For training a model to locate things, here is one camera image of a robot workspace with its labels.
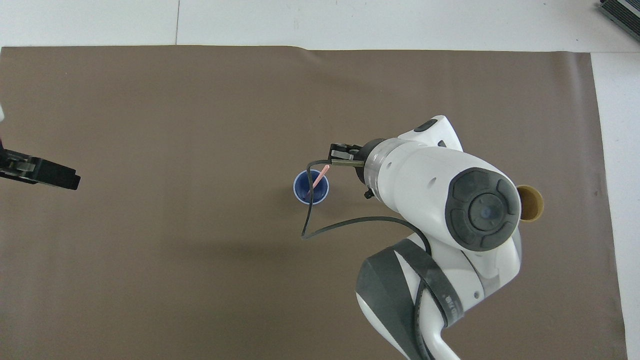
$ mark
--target brown surface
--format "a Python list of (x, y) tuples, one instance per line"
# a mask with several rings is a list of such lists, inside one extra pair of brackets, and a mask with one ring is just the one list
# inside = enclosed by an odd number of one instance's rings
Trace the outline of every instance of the brown surface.
[[(301, 241), (291, 183), (331, 142), (437, 114), (545, 198), (520, 275), (445, 340), (463, 359), (626, 358), (588, 54), (4, 48), (0, 101), (7, 148), (83, 177), (0, 179), (3, 359), (401, 359), (354, 285), (407, 230)], [(329, 179), (312, 228), (390, 213), (353, 170)]]

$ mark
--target white table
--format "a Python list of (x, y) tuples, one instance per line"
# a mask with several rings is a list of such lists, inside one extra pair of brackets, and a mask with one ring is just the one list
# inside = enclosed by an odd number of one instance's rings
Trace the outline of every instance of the white table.
[(3, 0), (0, 46), (591, 52), (629, 359), (640, 359), (640, 42), (596, 1)]

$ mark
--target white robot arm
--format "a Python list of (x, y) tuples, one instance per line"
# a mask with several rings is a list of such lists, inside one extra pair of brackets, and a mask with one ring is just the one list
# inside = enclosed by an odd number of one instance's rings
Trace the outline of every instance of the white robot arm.
[(359, 161), (365, 196), (421, 232), (365, 260), (356, 284), (365, 317), (409, 360), (459, 359), (442, 329), (520, 270), (518, 189), (463, 152), (441, 115), (397, 138), (333, 144), (330, 159)]

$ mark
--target wire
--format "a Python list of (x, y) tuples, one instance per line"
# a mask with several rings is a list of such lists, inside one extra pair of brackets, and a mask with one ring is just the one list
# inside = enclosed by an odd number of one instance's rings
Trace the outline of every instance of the wire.
[(320, 164), (332, 164), (331, 160), (317, 160), (317, 161), (311, 161), (308, 165), (307, 165), (307, 180), (309, 181), (309, 191), (311, 192), (311, 199), (309, 200), (309, 206), (308, 206), (308, 210), (307, 210), (307, 219), (305, 220), (305, 225), (302, 228), (302, 233), (300, 234), (300, 238), (302, 238), (302, 240), (307, 240), (310, 239), (316, 235), (319, 235), (325, 231), (329, 231), (329, 230), (334, 230), (337, 229), (338, 227), (342, 227), (342, 226), (346, 226), (346, 225), (351, 225), (351, 224), (357, 224), (359, 222), (367, 222), (367, 221), (386, 221), (386, 222), (395, 222), (397, 224), (401, 224), (404, 225), (406, 227), (408, 227), (409, 229), (411, 229), (413, 232), (415, 232), (418, 236), (420, 236), (420, 239), (422, 240), (422, 242), (424, 243), (425, 247), (429, 247), (429, 241), (427, 240), (427, 237), (424, 236), (424, 234), (422, 233), (422, 231), (420, 229), (418, 229), (417, 227), (415, 227), (414, 225), (412, 225), (411, 223), (409, 223), (406, 220), (400, 219), (400, 218), (394, 218), (394, 217), (361, 217), (361, 218), (353, 218), (351, 220), (345, 220), (345, 221), (341, 221), (341, 222), (337, 222), (333, 225), (329, 225), (329, 226), (325, 226), (319, 230), (314, 231), (313, 233), (307, 234), (307, 227), (309, 225), (309, 222), (311, 221), (311, 209), (313, 208), (314, 205), (314, 188), (313, 188), (313, 178), (311, 176), (311, 168), (315, 165), (320, 165)]
[[(324, 175), (327, 173), (327, 171), (329, 171), (329, 168), (331, 167), (331, 165), (327, 164), (323, 167), (322, 171), (320, 171), (320, 174), (316, 177), (316, 180), (314, 181), (314, 185), (312, 186), (314, 189), (316, 188), (316, 186), (320, 183), (320, 180), (322, 180), (322, 178), (324, 177)], [(307, 194), (305, 195), (305, 199), (307, 197), (309, 197), (309, 195), (311, 195), (311, 189), (309, 189), (309, 191), (307, 191)]]
[(413, 332), (415, 334), (415, 341), (418, 344), (418, 350), (420, 350), (420, 355), (423, 360), (433, 360), (433, 355), (431, 355), (427, 344), (424, 342), (424, 337), (420, 330), (420, 306), (422, 305), (422, 293), (425, 288), (427, 288), (431, 293), (431, 296), (433, 296), (433, 292), (429, 286), (424, 282), (424, 280), (420, 280), (420, 284), (418, 285), (418, 294), (415, 298), (415, 305), (413, 307)]

